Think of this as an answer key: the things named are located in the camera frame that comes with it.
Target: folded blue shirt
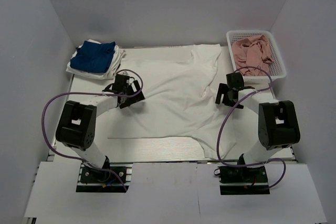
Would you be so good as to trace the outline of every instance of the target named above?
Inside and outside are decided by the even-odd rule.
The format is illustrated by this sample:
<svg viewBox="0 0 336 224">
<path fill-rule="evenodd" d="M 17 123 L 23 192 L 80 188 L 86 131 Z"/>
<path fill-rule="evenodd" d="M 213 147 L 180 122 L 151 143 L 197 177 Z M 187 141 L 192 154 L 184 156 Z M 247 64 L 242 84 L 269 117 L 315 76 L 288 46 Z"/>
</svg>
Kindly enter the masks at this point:
<svg viewBox="0 0 336 224">
<path fill-rule="evenodd" d="M 111 65 L 114 55 L 115 42 L 98 44 L 84 41 L 77 54 L 70 60 L 74 69 L 88 73 L 106 73 Z"/>
</svg>

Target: table surface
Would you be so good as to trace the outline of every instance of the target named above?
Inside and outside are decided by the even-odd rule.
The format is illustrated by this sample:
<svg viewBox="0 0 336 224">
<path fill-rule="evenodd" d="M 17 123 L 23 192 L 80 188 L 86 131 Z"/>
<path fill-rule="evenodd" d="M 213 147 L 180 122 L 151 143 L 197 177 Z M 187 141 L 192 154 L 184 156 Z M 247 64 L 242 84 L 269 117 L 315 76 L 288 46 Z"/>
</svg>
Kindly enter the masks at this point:
<svg viewBox="0 0 336 224">
<path fill-rule="evenodd" d="M 191 46 L 161 47 L 161 48 L 131 48 L 125 49 L 127 59 L 167 60 L 183 61 L 188 58 Z M 226 74 L 233 71 L 228 47 L 222 47 L 222 53 L 218 59 L 218 71 L 210 87 L 218 89 L 220 82 L 226 82 Z M 71 92 L 101 92 L 111 83 L 111 80 L 91 80 L 81 76 L 74 76 Z M 253 85 L 262 88 L 265 85 Z M 271 91 L 265 95 L 273 96 Z M 70 95 L 70 100 L 84 101 L 87 96 Z M 236 145 L 229 151 L 225 159 L 238 159 L 239 156 L 249 150 L 257 141 L 251 138 L 251 132 L 257 130 L 258 116 L 250 109 L 235 110 L 233 113 Z M 138 139 L 108 139 L 107 126 L 108 115 L 104 113 L 97 118 L 95 143 L 110 158 L 111 162 L 159 162 L 159 161 L 201 161 L 209 160 L 204 157 L 203 149 L 199 143 L 190 137 L 165 137 L 165 138 L 138 138 Z M 57 150 L 68 155 L 75 153 L 57 143 Z M 293 159 L 291 149 L 279 151 L 274 157 Z M 54 161 L 62 159 L 56 156 Z"/>
</svg>

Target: white wall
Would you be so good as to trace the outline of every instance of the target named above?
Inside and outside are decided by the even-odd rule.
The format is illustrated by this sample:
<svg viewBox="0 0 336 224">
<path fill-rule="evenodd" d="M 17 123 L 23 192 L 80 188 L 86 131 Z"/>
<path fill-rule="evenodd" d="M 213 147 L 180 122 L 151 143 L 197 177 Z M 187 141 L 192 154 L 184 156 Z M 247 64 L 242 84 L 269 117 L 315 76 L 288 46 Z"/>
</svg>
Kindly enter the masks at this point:
<svg viewBox="0 0 336 224">
<path fill-rule="evenodd" d="M 51 0 L 74 44 L 122 46 L 226 43 L 237 28 L 269 30 L 285 0 Z"/>
<path fill-rule="evenodd" d="M 287 0 L 271 29 L 288 73 L 275 92 L 295 103 L 295 151 L 308 164 L 328 223 L 336 223 L 335 31 L 336 0 Z"/>
<path fill-rule="evenodd" d="M 0 0 L 0 222 L 21 223 L 40 161 L 47 157 L 40 117 L 66 91 L 74 46 L 49 0 Z M 61 101 L 48 113 L 52 136 Z"/>
</svg>

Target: white basket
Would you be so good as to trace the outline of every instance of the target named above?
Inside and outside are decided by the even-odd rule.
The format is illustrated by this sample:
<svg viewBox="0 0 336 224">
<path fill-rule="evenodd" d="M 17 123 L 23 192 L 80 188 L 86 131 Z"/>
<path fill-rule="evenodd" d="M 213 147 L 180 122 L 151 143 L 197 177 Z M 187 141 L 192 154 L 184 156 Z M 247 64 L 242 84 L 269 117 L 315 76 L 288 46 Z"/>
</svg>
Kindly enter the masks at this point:
<svg viewBox="0 0 336 224">
<path fill-rule="evenodd" d="M 273 63 L 269 65 L 269 73 L 272 77 L 272 80 L 284 78 L 287 73 L 279 49 L 277 47 L 277 44 L 275 43 L 274 37 L 270 32 L 263 30 L 235 30 L 235 31 L 228 31 L 226 33 L 233 70 L 236 70 L 237 67 L 232 53 L 232 44 L 237 40 L 261 34 L 265 35 L 269 39 L 271 56 L 273 59 Z M 244 81 L 253 83 L 261 83 L 261 82 L 264 83 L 269 82 L 269 78 L 267 76 L 244 76 Z"/>
</svg>

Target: white t-shirt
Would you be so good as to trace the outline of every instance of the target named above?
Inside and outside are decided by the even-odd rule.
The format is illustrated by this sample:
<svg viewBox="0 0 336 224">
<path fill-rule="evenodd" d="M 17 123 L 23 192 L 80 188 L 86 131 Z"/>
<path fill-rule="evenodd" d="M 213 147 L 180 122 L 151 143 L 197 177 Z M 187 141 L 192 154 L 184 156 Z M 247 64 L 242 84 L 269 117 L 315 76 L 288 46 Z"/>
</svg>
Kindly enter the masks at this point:
<svg viewBox="0 0 336 224">
<path fill-rule="evenodd" d="M 145 100 L 109 112 L 108 138 L 188 136 L 200 143 L 205 157 L 217 158 L 218 131 L 227 110 L 215 104 L 209 85 L 220 54 L 220 45 L 198 45 L 184 62 L 123 59 L 120 69 L 131 69 L 143 79 Z M 229 120 L 222 134 L 221 156 L 234 144 Z"/>
</svg>

